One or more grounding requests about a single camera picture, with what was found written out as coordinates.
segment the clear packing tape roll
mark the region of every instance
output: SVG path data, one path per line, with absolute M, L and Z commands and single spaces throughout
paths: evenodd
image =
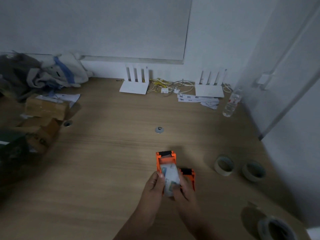
M 174 195 L 173 186 L 175 184 L 180 185 L 177 166 L 174 163 L 168 163 L 168 164 L 161 164 L 160 168 L 165 179 L 165 186 L 163 190 L 164 195 L 167 197 L 172 197 Z
M 298 240 L 291 227 L 274 216 L 266 217 L 258 222 L 258 233 L 262 240 Z

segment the cardboard box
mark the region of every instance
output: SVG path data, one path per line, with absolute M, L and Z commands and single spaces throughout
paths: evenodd
M 28 154 L 29 148 L 23 133 L 0 130 L 0 172 L 19 169 Z
M 33 94 L 26 100 L 25 114 L 42 118 L 64 120 L 69 111 L 69 102 L 57 98 Z
M 45 153 L 60 126 L 53 118 L 32 117 L 14 127 L 14 131 L 25 133 L 31 152 Z

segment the roll of tape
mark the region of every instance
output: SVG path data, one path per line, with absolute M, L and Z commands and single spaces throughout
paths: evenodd
M 234 168 L 235 165 L 233 161 L 226 156 L 218 157 L 214 163 L 215 171 L 222 176 L 229 176 Z
M 161 172 L 164 175 L 165 186 L 164 195 L 171 197 L 174 195 L 172 189 L 175 184 L 180 184 L 177 166 L 174 163 L 160 164 Z
M 252 182 L 258 182 L 266 176 L 266 170 L 256 161 L 250 161 L 242 167 L 243 175 Z
M 291 227 L 274 216 L 266 217 L 258 222 L 258 233 L 262 240 L 297 240 Z

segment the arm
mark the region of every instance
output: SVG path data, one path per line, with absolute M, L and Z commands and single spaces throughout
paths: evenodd
M 180 218 L 186 225 L 188 231 L 197 240 L 222 240 L 214 232 L 212 225 L 203 217 L 192 186 L 179 173 L 180 185 L 173 188 L 173 195 L 176 201 Z
M 136 210 L 113 240 L 141 239 L 146 234 L 155 221 L 164 185 L 163 174 L 154 172 L 146 182 Z

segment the whiteboard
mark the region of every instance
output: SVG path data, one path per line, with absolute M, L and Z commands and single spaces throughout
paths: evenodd
M 182 60 L 191 0 L 0 0 L 0 51 Z

